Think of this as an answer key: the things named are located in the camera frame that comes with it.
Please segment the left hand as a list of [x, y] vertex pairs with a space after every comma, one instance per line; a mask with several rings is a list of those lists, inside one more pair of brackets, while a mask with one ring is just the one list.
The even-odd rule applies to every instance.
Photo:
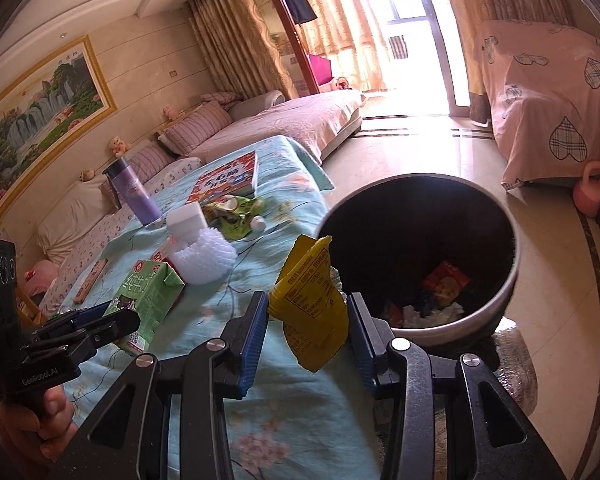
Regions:
[[20, 404], [0, 402], [1, 441], [16, 457], [50, 466], [65, 452], [78, 426], [63, 386], [46, 390], [42, 401], [41, 415]]

